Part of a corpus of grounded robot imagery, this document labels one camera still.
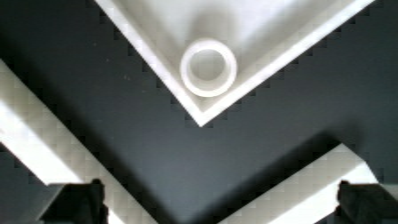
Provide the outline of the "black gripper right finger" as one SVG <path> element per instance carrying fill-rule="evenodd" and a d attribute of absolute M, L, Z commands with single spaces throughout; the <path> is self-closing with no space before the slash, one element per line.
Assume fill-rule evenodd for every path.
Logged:
<path fill-rule="evenodd" d="M 398 224 L 398 184 L 339 183 L 336 224 Z"/>

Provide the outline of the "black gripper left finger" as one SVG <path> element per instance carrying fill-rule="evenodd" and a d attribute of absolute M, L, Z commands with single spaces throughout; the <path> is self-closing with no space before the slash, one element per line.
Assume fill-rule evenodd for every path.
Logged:
<path fill-rule="evenodd" d="M 99 179 L 62 186 L 39 221 L 44 224 L 108 224 L 105 185 Z"/>

